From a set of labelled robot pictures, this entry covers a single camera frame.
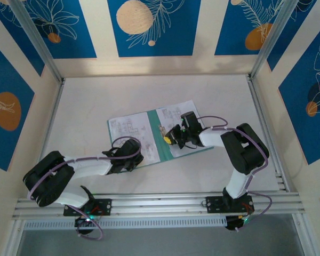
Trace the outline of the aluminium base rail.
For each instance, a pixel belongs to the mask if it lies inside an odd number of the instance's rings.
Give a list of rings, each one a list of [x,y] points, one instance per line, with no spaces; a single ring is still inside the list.
[[[203,206],[205,198],[221,196],[222,193],[174,193],[174,194],[96,194],[95,198],[111,199],[111,218],[180,217],[207,215]],[[267,191],[252,196],[254,214],[259,214],[269,205],[267,214],[300,214],[305,207],[298,192]],[[64,206],[53,203],[39,207],[34,201],[20,198],[13,211],[14,220],[63,218]]]

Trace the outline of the aluminium side rail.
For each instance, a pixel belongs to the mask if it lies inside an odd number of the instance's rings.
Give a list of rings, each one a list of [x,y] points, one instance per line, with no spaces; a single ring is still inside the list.
[[[253,99],[253,102],[255,105],[255,109],[257,111],[259,122],[261,124],[261,129],[262,129],[263,135],[264,135],[264,141],[265,141],[266,146],[269,150],[270,162],[272,163],[272,165],[274,167],[276,178],[279,178],[279,181],[278,181],[279,190],[284,191],[286,193],[290,192],[290,188],[287,185],[285,174],[283,173],[281,160],[279,159],[279,156],[277,154],[277,150],[275,148],[273,139],[270,134],[269,125],[268,125],[267,119],[265,117],[265,111],[262,107],[260,97],[259,97],[257,90],[255,88],[255,85],[251,81],[249,75],[246,76],[246,79],[247,79],[249,90],[250,90],[250,93],[251,93],[251,96],[252,96],[252,99]]]
[[[60,100],[61,100],[64,84],[65,84],[65,79],[62,81],[62,83],[61,83],[61,85],[59,87],[59,90],[58,90],[58,94],[57,94],[57,97],[56,97],[56,100],[55,100],[55,103],[54,103],[54,106],[53,106],[53,110],[52,110],[52,115],[51,115],[49,124],[47,126],[46,136],[45,136],[45,139],[43,141],[42,152],[41,152],[41,155],[40,155],[40,158],[39,158],[39,162],[38,162],[37,165],[39,165],[40,162],[43,161],[42,156],[46,152],[46,147],[48,145],[48,141],[49,141],[49,138],[50,138],[50,135],[51,135],[54,119],[55,119],[55,116],[57,114],[58,106],[59,106],[59,103],[60,103]],[[31,191],[28,192],[28,195],[27,195],[28,199],[35,200],[35,198],[33,197],[33,193],[39,187],[39,185],[44,181],[44,179],[52,172],[52,169],[54,167],[55,167],[55,163],[52,163],[52,162],[49,162],[49,161],[47,162],[47,165],[43,165],[43,169],[40,172],[40,174],[42,174],[42,176],[41,177],[37,176],[38,177],[37,182],[31,188]]]

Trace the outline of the printed drawing sheet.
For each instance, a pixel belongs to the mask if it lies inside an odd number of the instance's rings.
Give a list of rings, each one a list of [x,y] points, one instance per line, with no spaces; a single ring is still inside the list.
[[[160,162],[147,112],[112,118],[108,121],[108,128],[111,141],[128,136],[137,138],[141,142],[141,153],[144,156],[141,166]],[[120,138],[114,145],[121,146],[126,140],[127,138]]]
[[[173,128],[177,124],[181,125],[182,121],[180,116],[189,111],[193,111],[196,117],[200,117],[196,109],[196,106],[192,100],[189,100],[183,103],[174,104],[174,105],[168,105],[162,108],[158,108],[156,110],[160,124],[165,129],[166,132],[168,132],[171,128]],[[212,148],[212,147],[196,148],[191,142],[187,143],[187,145],[189,147],[192,147],[192,149],[187,147],[183,147],[182,149],[179,149],[178,145],[172,145],[172,146],[168,145],[173,158],[194,154],[199,151],[205,151]]]

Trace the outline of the blue floral wall panel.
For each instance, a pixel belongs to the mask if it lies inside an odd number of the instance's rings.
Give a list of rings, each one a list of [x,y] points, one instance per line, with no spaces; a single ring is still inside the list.
[[[285,0],[229,0],[215,55],[259,53]]]
[[[270,73],[279,65],[284,53],[287,53],[294,40],[297,40],[298,36],[308,34],[303,31],[307,29],[314,16],[318,19],[318,13],[320,14],[320,0],[297,0],[286,25],[267,57]]]
[[[38,76],[42,76],[45,63],[37,53],[26,32],[15,17],[10,6],[0,2],[0,44],[18,47]]]
[[[0,51],[0,169],[8,171],[34,91]]]
[[[201,0],[107,0],[118,56],[191,56]]]
[[[53,58],[97,57],[79,0],[25,0],[23,5]]]
[[[279,86],[308,164],[320,159],[320,32]]]

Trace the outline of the aluminium frame post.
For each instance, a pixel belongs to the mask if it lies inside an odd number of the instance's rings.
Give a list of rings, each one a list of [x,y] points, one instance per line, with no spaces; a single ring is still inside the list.
[[[49,49],[24,5],[20,0],[7,0],[7,2],[44,64],[48,67],[55,80],[62,84],[63,76],[59,72]]]
[[[284,0],[283,6],[272,25],[269,35],[267,36],[262,48],[259,51],[259,54],[256,58],[253,68],[251,69],[251,72],[249,73],[249,80],[251,82],[255,80],[262,65],[267,60],[279,36],[281,35],[285,25],[287,24],[291,14],[297,6],[298,1],[299,0]]]

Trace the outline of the green paper folder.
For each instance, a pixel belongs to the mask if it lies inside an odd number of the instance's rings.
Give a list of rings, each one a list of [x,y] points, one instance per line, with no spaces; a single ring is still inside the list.
[[[195,149],[184,147],[182,149],[179,149],[179,147],[175,145],[173,147],[175,151],[173,155],[171,152],[172,147],[164,141],[163,136],[161,134],[161,130],[159,127],[161,122],[159,120],[156,110],[147,111],[147,115],[161,162],[166,162],[175,158],[184,157],[213,149],[213,147],[197,147]]]

